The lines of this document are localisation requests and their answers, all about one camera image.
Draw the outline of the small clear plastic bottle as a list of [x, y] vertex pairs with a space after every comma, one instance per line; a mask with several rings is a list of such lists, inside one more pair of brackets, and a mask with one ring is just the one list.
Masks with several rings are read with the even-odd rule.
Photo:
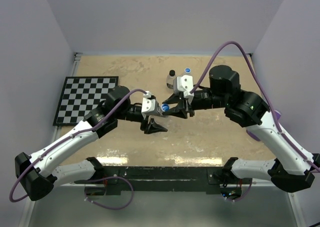
[[169, 73], [167, 75], [166, 86], [171, 90], [173, 89], [173, 84], [176, 77], [177, 77], [176, 73], [175, 73], [175, 76], [170, 76]]

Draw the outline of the black bottle cap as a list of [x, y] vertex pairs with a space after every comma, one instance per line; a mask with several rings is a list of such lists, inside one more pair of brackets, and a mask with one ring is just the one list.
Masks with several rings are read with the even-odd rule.
[[169, 75], [173, 77], [176, 75], [176, 72], [172, 69], [169, 71]]

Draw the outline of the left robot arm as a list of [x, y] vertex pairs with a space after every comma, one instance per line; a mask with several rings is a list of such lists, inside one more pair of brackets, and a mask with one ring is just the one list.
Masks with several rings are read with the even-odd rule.
[[143, 91], [141, 103], [132, 104], [130, 96], [137, 90], [116, 86], [104, 100], [92, 109], [72, 130], [52, 144], [30, 155], [25, 152], [15, 159], [15, 175], [26, 196], [37, 201], [48, 195], [55, 187], [78, 180], [99, 183], [104, 171], [99, 161], [90, 157], [84, 161], [62, 167], [60, 164], [75, 152], [95, 142], [118, 126], [118, 120], [140, 123], [145, 134], [167, 132], [167, 129], [154, 120], [169, 110], [167, 104], [160, 105], [149, 91]]

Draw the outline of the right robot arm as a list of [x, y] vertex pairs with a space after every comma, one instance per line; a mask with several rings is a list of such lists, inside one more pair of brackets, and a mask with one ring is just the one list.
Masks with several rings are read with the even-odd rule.
[[271, 107], [256, 93], [241, 89], [240, 76], [227, 65], [217, 65], [209, 70], [209, 87], [193, 94], [192, 101], [181, 91], [164, 101], [176, 106], [164, 112], [166, 116], [182, 119], [193, 117], [196, 110], [224, 108], [232, 122], [256, 136], [275, 155], [271, 160], [245, 160], [231, 157], [217, 176], [224, 184], [239, 179], [260, 179], [272, 182], [279, 189], [294, 193], [312, 186], [312, 173], [320, 165], [320, 155], [310, 153], [276, 127]]

